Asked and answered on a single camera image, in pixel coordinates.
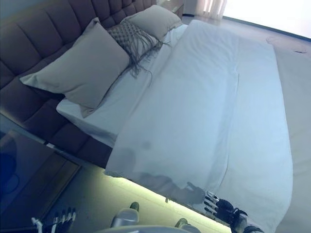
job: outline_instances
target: wall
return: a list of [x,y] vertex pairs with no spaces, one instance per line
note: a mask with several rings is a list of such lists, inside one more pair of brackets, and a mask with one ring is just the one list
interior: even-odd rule
[[194,15],[196,12],[196,4],[197,0],[184,0],[184,14],[191,14]]
[[311,0],[228,0],[225,16],[311,38]]
[[0,18],[8,17],[46,0],[0,0]]

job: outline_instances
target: bed frame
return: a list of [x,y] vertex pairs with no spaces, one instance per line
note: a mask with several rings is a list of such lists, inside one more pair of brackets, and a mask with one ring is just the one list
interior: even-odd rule
[[110,28],[153,4],[156,0],[53,0],[10,17],[0,30],[0,113],[58,148],[105,168],[112,149],[56,111],[64,96],[25,86],[19,78],[64,54],[93,18]]

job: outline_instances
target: fringed pillow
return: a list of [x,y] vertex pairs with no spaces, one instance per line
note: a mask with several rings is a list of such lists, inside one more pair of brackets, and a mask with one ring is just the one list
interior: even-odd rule
[[135,75],[139,72],[139,62],[153,48],[159,48],[161,42],[135,26],[128,20],[107,29],[116,42],[128,53]]

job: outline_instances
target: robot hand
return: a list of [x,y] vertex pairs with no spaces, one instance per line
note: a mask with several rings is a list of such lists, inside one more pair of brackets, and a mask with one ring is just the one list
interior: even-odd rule
[[206,208],[204,209],[216,218],[229,224],[232,233],[263,232],[256,224],[251,222],[246,212],[234,208],[230,202],[219,199],[211,192],[207,193],[205,199],[204,204]]
[[38,233],[68,233],[70,228],[75,221],[76,218],[76,210],[75,208],[68,208],[66,213],[63,210],[61,216],[58,216],[58,213],[55,214],[55,218],[53,219],[53,224],[45,225],[39,219],[32,218],[33,224],[37,227]]

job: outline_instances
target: white pillow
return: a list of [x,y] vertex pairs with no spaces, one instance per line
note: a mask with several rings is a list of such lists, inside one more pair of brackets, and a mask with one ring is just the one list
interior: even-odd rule
[[162,40],[168,31],[182,25],[177,15],[158,5],[153,5],[126,19],[158,40]]
[[128,64],[127,53],[94,19],[71,49],[39,72],[20,80],[25,85],[64,94],[80,105],[86,117],[98,107]]

